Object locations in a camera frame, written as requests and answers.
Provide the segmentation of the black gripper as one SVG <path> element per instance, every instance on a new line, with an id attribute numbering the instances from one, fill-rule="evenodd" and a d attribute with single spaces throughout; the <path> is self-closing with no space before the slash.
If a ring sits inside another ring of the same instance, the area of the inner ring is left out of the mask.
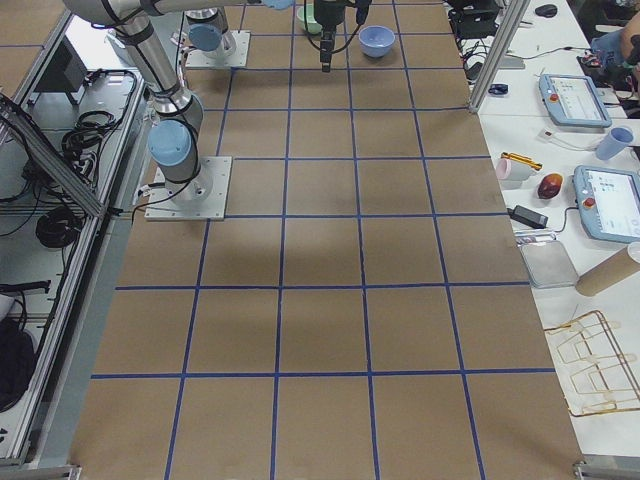
<path id="1" fill-rule="evenodd" d="M 344 1 L 315 0 L 314 19 L 322 27 L 320 38 L 320 64 L 323 73 L 331 71 L 334 50 L 334 32 L 345 19 L 347 5 Z"/>

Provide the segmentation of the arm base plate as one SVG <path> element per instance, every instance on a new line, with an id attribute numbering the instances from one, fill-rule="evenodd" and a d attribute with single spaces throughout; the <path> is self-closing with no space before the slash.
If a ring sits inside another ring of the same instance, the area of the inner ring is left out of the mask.
<path id="1" fill-rule="evenodd" d="M 195 27 L 189 31 L 191 48 L 187 53 L 187 69 L 245 68 L 247 64 L 250 32 L 216 28 Z"/>
<path id="2" fill-rule="evenodd" d="M 150 192 L 150 207 L 144 217 L 149 221 L 221 221 L 225 217 L 233 159 L 230 156 L 200 158 L 199 175 L 184 190 L 166 183 L 156 168 L 154 181 L 164 183 Z"/>

